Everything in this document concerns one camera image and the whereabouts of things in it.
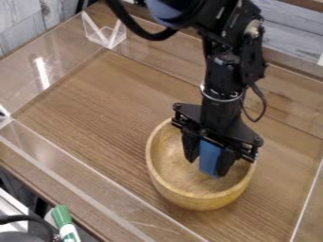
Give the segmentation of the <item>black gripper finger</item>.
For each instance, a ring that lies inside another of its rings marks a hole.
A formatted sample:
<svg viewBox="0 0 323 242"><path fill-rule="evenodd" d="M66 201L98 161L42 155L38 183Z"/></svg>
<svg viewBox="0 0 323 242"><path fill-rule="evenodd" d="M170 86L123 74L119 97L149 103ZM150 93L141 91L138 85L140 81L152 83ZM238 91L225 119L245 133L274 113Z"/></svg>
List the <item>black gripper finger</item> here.
<svg viewBox="0 0 323 242"><path fill-rule="evenodd" d="M189 163L196 160L198 156L198 135L186 127L181 129L181 143L184 157Z"/></svg>
<svg viewBox="0 0 323 242"><path fill-rule="evenodd" d="M233 165L233 163L237 160L237 153L234 150L232 150L230 148L225 148L218 155L217 158L217 165L216 165L216 171L217 171L217 175L220 177L224 177L230 166Z"/></svg>

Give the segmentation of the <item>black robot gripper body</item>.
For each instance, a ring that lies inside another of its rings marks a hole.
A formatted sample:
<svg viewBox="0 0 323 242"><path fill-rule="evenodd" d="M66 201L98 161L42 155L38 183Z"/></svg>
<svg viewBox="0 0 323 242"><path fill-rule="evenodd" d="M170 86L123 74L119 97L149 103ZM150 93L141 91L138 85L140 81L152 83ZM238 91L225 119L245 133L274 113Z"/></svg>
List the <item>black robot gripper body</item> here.
<svg viewBox="0 0 323 242"><path fill-rule="evenodd" d="M260 100L265 101L256 85L241 88L229 95L201 87L200 104L173 103L172 125L180 129L180 132L186 127L198 135L200 141L208 141L220 147L220 151L226 147L230 148L237 153L237 160L244 159L253 163L264 139L244 124L241 114L245 114L250 122L258 122L265 112L261 112L256 118L246 113L242 105L246 89L250 89Z"/></svg>

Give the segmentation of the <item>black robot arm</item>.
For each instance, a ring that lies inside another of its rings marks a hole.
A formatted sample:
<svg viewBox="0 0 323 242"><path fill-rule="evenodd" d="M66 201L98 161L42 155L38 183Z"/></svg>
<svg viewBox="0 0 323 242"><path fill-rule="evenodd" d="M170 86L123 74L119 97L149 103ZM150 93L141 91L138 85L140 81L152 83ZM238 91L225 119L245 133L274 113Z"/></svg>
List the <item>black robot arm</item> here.
<svg viewBox="0 0 323 242"><path fill-rule="evenodd" d="M244 124L242 101L265 75L260 8L250 0L144 0L150 17L165 29L149 33L119 0L103 0L126 28L149 41L164 41L182 28L196 30L202 46L205 76L198 105L173 104L172 125L180 129L185 159L220 178L238 159L256 160L264 144Z"/></svg>

